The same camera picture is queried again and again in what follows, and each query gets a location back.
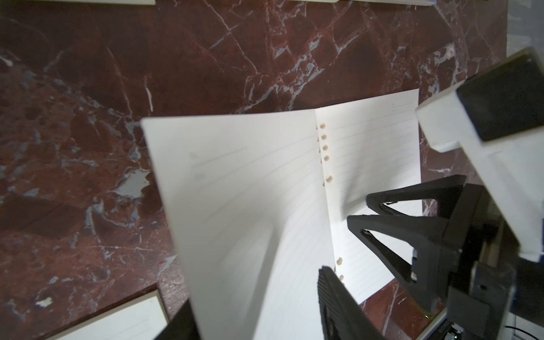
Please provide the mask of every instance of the open notebook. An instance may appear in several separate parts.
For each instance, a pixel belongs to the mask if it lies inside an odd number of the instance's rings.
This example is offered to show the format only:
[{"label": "open notebook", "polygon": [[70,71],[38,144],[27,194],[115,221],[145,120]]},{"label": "open notebook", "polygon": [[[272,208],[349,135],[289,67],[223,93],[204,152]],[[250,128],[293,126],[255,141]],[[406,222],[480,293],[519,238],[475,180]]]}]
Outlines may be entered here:
[{"label": "open notebook", "polygon": [[[323,338],[318,269],[358,303],[393,276],[345,218],[421,181],[418,90],[319,109],[142,121],[204,339]],[[421,215],[421,202],[396,209]],[[412,248],[377,236],[411,262]],[[342,258],[342,264],[336,262]]]}]

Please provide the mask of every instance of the red marble surface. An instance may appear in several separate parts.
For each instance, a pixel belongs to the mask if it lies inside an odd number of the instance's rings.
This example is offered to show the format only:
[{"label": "red marble surface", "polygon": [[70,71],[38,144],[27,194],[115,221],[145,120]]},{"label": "red marble surface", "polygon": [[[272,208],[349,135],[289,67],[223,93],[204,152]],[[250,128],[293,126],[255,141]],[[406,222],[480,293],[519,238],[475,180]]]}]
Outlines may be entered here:
[{"label": "red marble surface", "polygon": [[[424,100],[505,43],[506,0],[0,3],[0,338],[46,336],[153,284],[170,316],[188,298],[142,117]],[[421,146],[424,181],[478,180],[461,151]],[[414,338],[409,298],[382,292],[364,310]]]}]

